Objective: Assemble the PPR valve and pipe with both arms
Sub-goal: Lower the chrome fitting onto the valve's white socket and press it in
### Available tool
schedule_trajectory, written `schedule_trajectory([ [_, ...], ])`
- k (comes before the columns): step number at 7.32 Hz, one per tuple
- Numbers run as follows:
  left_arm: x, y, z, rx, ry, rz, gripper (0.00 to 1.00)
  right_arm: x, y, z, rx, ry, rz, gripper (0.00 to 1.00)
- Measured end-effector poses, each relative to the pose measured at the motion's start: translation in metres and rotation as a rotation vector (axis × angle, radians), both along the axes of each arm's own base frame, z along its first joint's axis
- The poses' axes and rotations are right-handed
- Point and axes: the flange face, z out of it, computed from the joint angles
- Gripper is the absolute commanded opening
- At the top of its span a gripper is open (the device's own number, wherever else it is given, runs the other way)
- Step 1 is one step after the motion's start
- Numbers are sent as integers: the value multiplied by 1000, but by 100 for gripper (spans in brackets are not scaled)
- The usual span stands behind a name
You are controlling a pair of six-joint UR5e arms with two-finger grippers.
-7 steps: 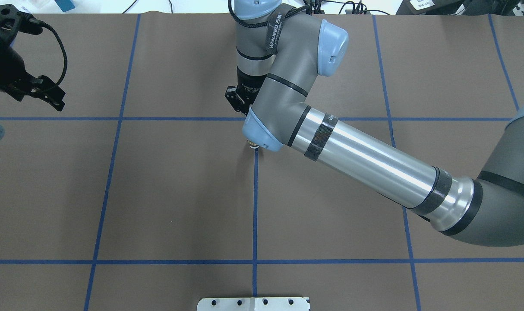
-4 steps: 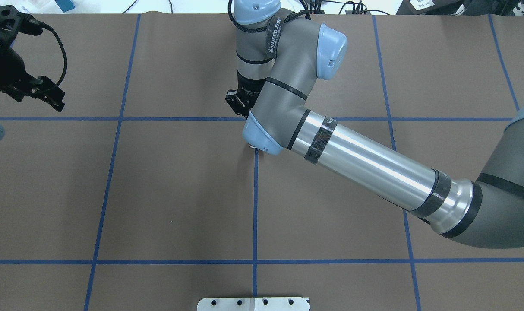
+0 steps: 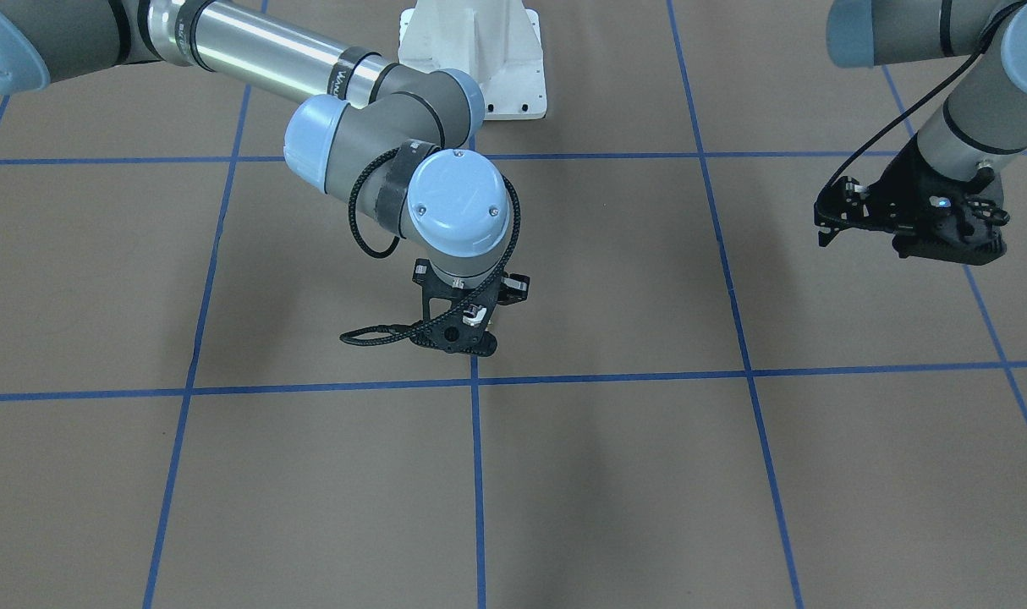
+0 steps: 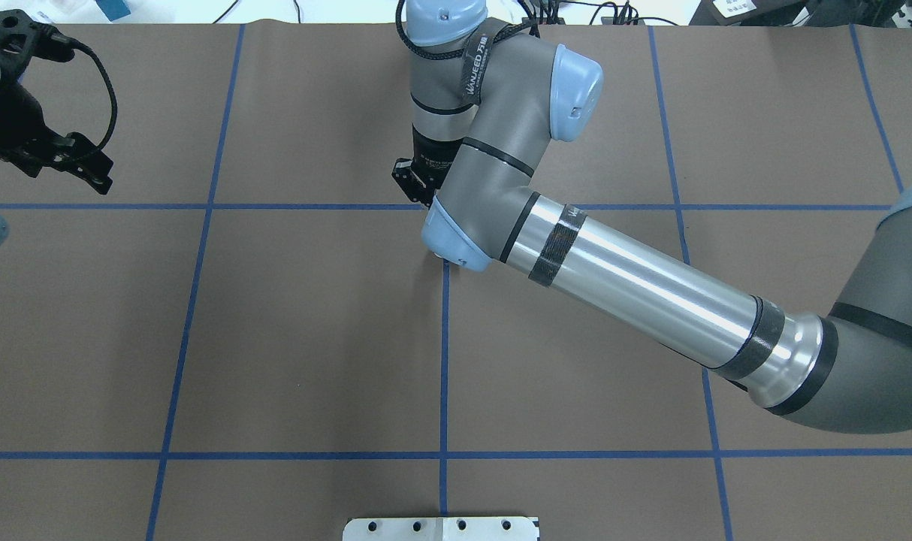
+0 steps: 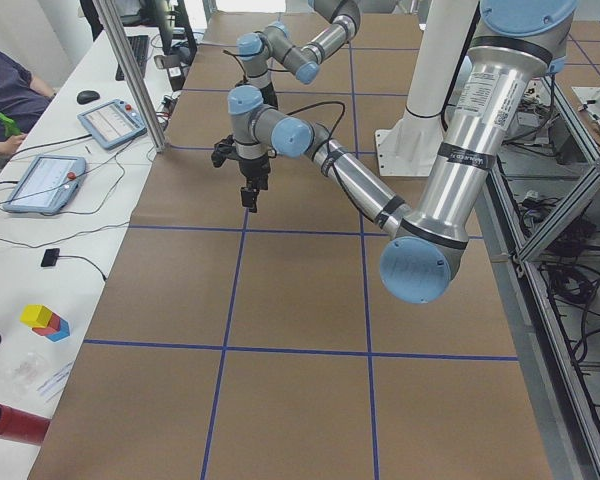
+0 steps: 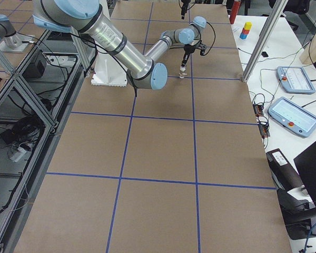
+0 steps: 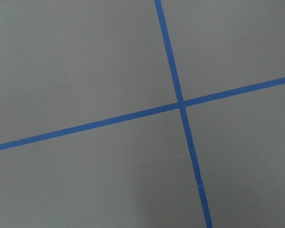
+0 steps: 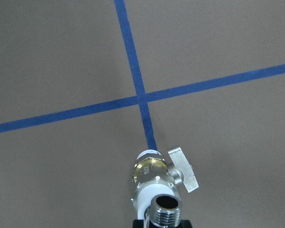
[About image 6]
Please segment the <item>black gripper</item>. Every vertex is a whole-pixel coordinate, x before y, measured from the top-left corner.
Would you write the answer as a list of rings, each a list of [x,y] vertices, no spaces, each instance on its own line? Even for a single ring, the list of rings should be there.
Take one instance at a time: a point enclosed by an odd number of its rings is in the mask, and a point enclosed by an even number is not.
[[[190,0],[181,0],[183,4],[181,7],[181,19],[185,19],[185,15],[187,13],[187,4],[190,4]]]
[[[190,45],[190,44],[187,44],[187,45],[184,45],[184,56],[183,56],[183,60],[182,60],[182,63],[181,63],[181,67],[186,67],[187,66],[187,62],[188,62],[188,59],[189,59],[189,56],[191,54],[194,53],[195,51],[195,46],[194,45]]]

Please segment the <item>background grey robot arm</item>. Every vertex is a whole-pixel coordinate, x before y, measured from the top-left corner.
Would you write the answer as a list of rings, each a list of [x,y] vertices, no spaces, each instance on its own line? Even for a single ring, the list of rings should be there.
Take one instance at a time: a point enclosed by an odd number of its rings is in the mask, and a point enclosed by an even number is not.
[[[0,14],[0,50],[6,53],[22,53],[34,44],[31,36],[18,34],[6,15]]]

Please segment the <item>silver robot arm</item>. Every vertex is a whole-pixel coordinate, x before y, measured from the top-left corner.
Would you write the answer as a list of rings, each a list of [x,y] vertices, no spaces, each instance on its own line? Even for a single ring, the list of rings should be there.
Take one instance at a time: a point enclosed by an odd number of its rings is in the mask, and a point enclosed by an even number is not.
[[[50,31],[69,33],[71,29],[92,37],[110,56],[126,68],[135,89],[160,90],[167,82],[167,68],[158,59],[174,44],[206,46],[201,44],[207,21],[197,16],[186,27],[165,31],[147,51],[140,53],[127,37],[103,14],[99,1],[34,1],[34,23]]]

